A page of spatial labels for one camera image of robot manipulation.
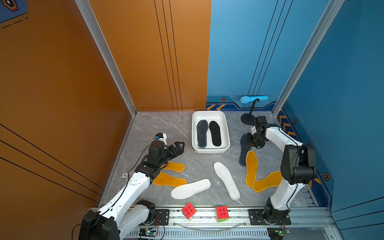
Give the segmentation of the dark grey insole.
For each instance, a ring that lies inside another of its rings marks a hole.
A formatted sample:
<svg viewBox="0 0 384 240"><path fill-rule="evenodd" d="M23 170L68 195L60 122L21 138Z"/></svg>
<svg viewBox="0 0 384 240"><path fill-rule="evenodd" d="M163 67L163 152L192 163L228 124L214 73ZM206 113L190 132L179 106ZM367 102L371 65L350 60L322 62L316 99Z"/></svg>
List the dark grey insole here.
<svg viewBox="0 0 384 240"><path fill-rule="evenodd" d="M198 147L205 148L207 146L207 131L209 124L206 120L201 120L197 124L197 135L198 135Z"/></svg>
<svg viewBox="0 0 384 240"><path fill-rule="evenodd" d="M241 145L241 151L239 156L239 164L241 166L246 166L246 156L247 153L251 150L251 146L247 143L248 134L244 134L241 137L240 145Z"/></svg>

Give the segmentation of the black insole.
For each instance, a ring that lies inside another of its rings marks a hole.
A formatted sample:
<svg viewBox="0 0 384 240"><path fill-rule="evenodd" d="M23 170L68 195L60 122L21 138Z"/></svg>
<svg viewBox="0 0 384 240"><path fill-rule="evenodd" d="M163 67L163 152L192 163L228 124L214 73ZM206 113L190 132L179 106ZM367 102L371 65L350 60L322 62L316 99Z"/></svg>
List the black insole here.
<svg viewBox="0 0 384 240"><path fill-rule="evenodd" d="M220 147L222 145L222 138L219 124L216 121L211 121L209 124L209 129L211 131L213 145L215 147Z"/></svg>

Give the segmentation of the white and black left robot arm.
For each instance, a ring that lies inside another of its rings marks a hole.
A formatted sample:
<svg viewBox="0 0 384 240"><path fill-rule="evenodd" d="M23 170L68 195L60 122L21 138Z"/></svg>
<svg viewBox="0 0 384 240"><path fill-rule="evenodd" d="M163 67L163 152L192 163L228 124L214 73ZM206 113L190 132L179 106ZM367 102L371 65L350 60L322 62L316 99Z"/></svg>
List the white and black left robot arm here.
<svg viewBox="0 0 384 240"><path fill-rule="evenodd" d="M136 199L160 175L165 165L184 153L185 143L175 142L168 146L158 139L147 146L149 153L140 156L140 164L125 186L106 205L96 212L89 211L78 225L80 240L122 240L138 225L152 223L156 205Z"/></svg>

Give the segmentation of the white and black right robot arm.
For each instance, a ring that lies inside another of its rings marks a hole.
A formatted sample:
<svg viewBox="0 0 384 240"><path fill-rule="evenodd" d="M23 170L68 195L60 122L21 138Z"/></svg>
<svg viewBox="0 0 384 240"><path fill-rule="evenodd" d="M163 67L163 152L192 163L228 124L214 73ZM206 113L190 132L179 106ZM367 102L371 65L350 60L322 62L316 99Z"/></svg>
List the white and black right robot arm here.
<svg viewBox="0 0 384 240"><path fill-rule="evenodd" d="M287 133L278 125L269 124L266 117L254 120L251 132L247 134L247 144L257 149L271 141L282 152L282 180L276 192L267 200L262 214L268 225L279 224L288 218L291 203L298 192L317 176L316 151L311 145L305 145Z"/></svg>

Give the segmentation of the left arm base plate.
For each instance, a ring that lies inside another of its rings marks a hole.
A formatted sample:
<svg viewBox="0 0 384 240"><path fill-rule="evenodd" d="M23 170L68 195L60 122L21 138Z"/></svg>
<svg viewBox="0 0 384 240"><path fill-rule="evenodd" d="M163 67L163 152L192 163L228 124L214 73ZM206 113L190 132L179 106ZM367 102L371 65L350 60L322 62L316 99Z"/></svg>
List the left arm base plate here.
<svg viewBox="0 0 384 240"><path fill-rule="evenodd" d="M163 224L164 226L167 226L169 224L169 218L169 209L150 210L148 218L142 223L142 225L155 226L157 224Z"/></svg>

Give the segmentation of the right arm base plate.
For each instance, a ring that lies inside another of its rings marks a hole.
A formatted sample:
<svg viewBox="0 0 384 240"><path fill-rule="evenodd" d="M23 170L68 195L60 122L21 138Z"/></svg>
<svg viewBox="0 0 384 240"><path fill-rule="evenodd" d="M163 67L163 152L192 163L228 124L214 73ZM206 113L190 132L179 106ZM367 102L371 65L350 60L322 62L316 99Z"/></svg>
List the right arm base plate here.
<svg viewBox="0 0 384 240"><path fill-rule="evenodd" d="M252 226L256 225L291 225L289 211L249 209L249 219Z"/></svg>

